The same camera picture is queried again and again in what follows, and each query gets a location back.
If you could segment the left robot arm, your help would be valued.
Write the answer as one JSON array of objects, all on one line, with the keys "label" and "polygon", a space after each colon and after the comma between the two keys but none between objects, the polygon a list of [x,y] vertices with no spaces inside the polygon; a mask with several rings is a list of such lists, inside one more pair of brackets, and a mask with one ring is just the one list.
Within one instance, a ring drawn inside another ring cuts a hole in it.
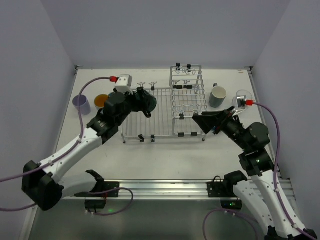
[{"label": "left robot arm", "polygon": [[62,198],[102,189],[103,178],[93,170],[75,178],[64,175],[81,159],[110,140],[133,112],[150,118],[157,105],[153,95],[139,87],[133,93],[114,92],[97,115],[68,145],[39,163],[29,161],[23,167],[22,191],[43,211],[52,209]]}]

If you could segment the dark green mug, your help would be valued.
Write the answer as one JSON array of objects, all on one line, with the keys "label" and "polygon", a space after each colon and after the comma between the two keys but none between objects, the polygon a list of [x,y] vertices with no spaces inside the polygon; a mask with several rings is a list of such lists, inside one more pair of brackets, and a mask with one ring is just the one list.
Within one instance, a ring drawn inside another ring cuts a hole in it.
[{"label": "dark green mug", "polygon": [[157,99],[147,91],[143,93],[143,114],[146,118],[152,117],[152,112],[155,110],[157,106]]}]

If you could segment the grey blue mug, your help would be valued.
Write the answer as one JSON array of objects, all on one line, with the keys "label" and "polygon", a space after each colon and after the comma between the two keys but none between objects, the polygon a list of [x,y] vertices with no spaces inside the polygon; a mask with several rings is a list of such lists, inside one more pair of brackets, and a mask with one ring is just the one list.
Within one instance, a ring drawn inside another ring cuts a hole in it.
[{"label": "grey blue mug", "polygon": [[212,108],[220,107],[223,104],[226,96],[226,89],[222,86],[219,86],[217,83],[214,83],[209,96],[209,105]]}]

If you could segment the lavender plastic cup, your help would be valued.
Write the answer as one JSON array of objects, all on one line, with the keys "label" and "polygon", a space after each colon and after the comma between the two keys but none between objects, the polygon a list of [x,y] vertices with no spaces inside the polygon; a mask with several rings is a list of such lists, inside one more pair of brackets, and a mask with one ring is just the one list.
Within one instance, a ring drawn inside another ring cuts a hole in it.
[{"label": "lavender plastic cup", "polygon": [[82,115],[88,115],[91,112],[89,100],[85,95],[76,95],[72,99],[72,104],[77,110],[80,110]]}]

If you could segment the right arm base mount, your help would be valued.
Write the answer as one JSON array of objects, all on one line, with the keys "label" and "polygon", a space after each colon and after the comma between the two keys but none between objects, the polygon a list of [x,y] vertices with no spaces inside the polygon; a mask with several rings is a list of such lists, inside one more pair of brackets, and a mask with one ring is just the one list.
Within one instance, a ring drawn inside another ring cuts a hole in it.
[{"label": "right arm base mount", "polygon": [[223,209],[240,211],[243,208],[242,201],[234,193],[228,190],[225,181],[220,176],[206,183],[209,198],[218,198]]}]

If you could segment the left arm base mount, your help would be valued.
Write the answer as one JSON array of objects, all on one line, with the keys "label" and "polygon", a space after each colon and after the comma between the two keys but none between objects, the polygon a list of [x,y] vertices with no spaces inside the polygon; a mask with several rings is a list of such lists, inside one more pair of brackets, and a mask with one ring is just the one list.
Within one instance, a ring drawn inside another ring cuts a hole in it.
[{"label": "left arm base mount", "polygon": [[114,190],[120,187],[117,181],[98,182],[97,186],[90,192],[80,192],[75,194],[75,197],[85,198],[84,208],[87,211],[98,213],[106,207],[108,198],[117,198],[119,190]]}]

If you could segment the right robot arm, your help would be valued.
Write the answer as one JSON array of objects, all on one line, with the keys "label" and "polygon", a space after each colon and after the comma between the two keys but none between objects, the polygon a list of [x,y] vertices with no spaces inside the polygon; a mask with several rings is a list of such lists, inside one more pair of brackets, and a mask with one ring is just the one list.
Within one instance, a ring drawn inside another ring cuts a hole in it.
[{"label": "right robot arm", "polygon": [[224,133],[242,149],[238,157],[246,174],[235,171],[225,175],[224,188],[245,204],[266,240],[317,239],[315,231],[299,219],[281,186],[277,166],[266,151],[270,139],[264,124],[254,122],[245,128],[233,107],[192,118],[205,134]]}]

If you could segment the light blue ceramic mug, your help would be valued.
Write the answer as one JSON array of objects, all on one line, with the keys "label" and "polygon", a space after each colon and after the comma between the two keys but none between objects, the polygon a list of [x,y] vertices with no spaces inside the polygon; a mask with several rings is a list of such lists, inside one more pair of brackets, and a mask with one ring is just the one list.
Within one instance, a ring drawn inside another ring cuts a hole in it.
[{"label": "light blue ceramic mug", "polygon": [[95,97],[94,99],[94,105],[97,110],[103,109],[105,106],[105,102],[113,95],[114,93],[111,92],[109,94],[100,94]]}]

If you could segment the clear glass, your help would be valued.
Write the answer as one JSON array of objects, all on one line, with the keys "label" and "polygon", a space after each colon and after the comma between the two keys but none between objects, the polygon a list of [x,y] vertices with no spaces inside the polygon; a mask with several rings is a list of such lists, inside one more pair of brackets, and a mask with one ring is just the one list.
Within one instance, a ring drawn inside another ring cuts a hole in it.
[{"label": "clear glass", "polygon": [[232,102],[236,109],[245,109],[247,100],[253,100],[253,95],[249,91],[241,89],[236,92]]}]

